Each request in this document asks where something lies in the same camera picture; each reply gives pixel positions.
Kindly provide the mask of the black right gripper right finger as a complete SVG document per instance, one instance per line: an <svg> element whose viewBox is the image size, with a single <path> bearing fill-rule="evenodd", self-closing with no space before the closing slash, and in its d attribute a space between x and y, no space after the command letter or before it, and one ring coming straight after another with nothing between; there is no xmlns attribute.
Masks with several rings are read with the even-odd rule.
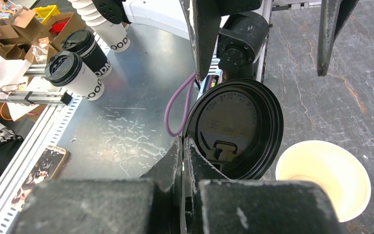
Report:
<svg viewBox="0 0 374 234"><path fill-rule="evenodd" d="M341 234L329 197L308 181L228 179L183 141L189 234Z"/></svg>

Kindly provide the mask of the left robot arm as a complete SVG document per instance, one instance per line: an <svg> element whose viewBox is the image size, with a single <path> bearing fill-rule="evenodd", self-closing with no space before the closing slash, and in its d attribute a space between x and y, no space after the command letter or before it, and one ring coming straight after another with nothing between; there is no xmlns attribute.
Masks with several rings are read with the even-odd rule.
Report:
<svg viewBox="0 0 374 234"><path fill-rule="evenodd" d="M190 41L195 73L204 78L210 68L222 18L253 12L270 20L273 0L94 0L98 12L114 24L155 27ZM358 4L356 0L320 3L317 75L327 75L334 42Z"/></svg>

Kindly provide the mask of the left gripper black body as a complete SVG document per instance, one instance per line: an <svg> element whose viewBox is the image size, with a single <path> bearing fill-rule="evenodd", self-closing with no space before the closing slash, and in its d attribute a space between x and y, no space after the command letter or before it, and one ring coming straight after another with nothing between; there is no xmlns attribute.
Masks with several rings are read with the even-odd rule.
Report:
<svg viewBox="0 0 374 234"><path fill-rule="evenodd" d="M262 0L217 0L217 7L221 16L257 10L261 5Z"/></svg>

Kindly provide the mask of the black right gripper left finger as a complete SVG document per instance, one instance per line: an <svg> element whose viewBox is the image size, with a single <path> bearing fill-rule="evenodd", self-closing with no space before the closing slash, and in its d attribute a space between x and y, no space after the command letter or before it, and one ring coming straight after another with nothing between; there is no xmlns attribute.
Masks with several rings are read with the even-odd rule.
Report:
<svg viewBox="0 0 374 234"><path fill-rule="evenodd" d="M138 179L56 179L39 184L14 234L178 234L182 139Z"/></svg>

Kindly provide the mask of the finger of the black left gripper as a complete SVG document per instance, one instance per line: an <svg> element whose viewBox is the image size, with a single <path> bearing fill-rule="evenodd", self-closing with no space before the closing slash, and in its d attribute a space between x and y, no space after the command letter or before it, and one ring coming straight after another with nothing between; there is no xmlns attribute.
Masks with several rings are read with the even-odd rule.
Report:
<svg viewBox="0 0 374 234"><path fill-rule="evenodd" d="M327 75L334 42L359 0L322 0L318 34L317 75Z"/></svg>
<svg viewBox="0 0 374 234"><path fill-rule="evenodd" d="M180 0L195 63L195 74L203 80L208 72L221 23L215 0Z"/></svg>

